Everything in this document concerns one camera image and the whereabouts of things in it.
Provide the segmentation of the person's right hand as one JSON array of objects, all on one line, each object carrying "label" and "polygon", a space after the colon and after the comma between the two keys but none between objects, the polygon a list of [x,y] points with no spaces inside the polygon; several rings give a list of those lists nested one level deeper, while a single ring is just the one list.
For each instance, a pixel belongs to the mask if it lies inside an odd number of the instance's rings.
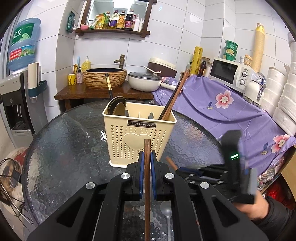
[{"label": "person's right hand", "polygon": [[233,205],[252,220],[262,220],[269,212],[269,203],[257,190],[254,204],[234,203]]}]

